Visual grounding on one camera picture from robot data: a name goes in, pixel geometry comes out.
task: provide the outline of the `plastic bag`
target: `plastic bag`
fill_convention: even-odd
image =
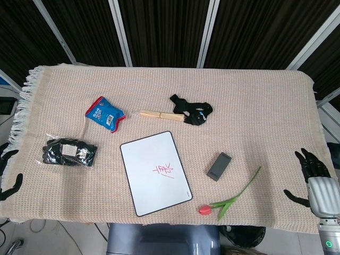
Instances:
[[[91,167],[96,152],[97,146],[84,141],[48,135],[48,141],[42,148],[42,163]]]
[[[116,132],[118,123],[125,119],[123,111],[111,105],[103,96],[91,105],[85,116],[111,130],[111,133]]]

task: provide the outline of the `red tulip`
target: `red tulip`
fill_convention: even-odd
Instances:
[[[211,214],[211,207],[210,206],[202,206],[198,212],[202,215],[209,215]]]

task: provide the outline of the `blue snack bag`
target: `blue snack bag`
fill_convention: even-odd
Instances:
[[[103,96],[91,105],[85,116],[111,130],[111,133],[116,132],[119,121],[125,119],[123,111],[111,105]]]

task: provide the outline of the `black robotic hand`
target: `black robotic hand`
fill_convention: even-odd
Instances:
[[[292,201],[310,207],[312,212],[319,218],[334,218],[340,215],[340,187],[339,183],[331,178],[325,164],[314,154],[301,149],[304,156],[299,152],[295,155],[300,161],[304,180],[307,185],[308,198],[298,198],[289,190],[284,190],[286,196]]]
[[[7,142],[7,143],[4,143],[3,145],[0,146],[0,157],[1,157],[2,153],[4,152],[4,150],[7,148],[8,145],[9,145],[9,143]],[[18,174],[17,177],[16,177],[16,181],[15,181],[13,188],[8,189],[4,192],[2,192],[2,189],[1,189],[2,175],[4,173],[7,162],[13,155],[17,154],[18,152],[19,152],[18,150],[8,151],[0,159],[0,201],[6,200],[9,196],[18,192],[20,187],[21,187],[23,175]]]
[[[295,152],[295,155],[300,161],[302,174],[304,181],[308,183],[308,179],[311,177],[328,177],[330,178],[329,171],[325,164],[321,162],[314,154],[308,152],[305,149],[301,149],[305,157],[299,152]],[[295,203],[299,203],[303,206],[310,207],[309,200],[304,198],[298,198],[294,196],[289,190],[284,190],[286,196]]]

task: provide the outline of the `beige woven tablecloth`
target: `beige woven tablecloth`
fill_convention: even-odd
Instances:
[[[3,188],[22,172],[18,193],[0,203],[0,215],[77,222],[234,224],[316,232],[310,209],[283,193],[307,197],[294,151],[315,153],[335,176],[321,130],[313,81],[298,71],[151,69],[40,66],[31,71],[11,134],[20,152],[5,170]],[[172,94],[208,102],[214,112],[201,126],[144,118],[141,109],[171,112]],[[46,133],[76,138],[89,106],[105,96],[127,119],[111,134],[87,120],[84,139],[98,145],[93,170],[39,165]],[[189,202],[137,217],[120,153],[122,143],[171,131],[192,190]],[[220,152],[232,157],[218,182],[206,172]],[[217,221],[201,216],[202,205],[228,199],[255,181]]]

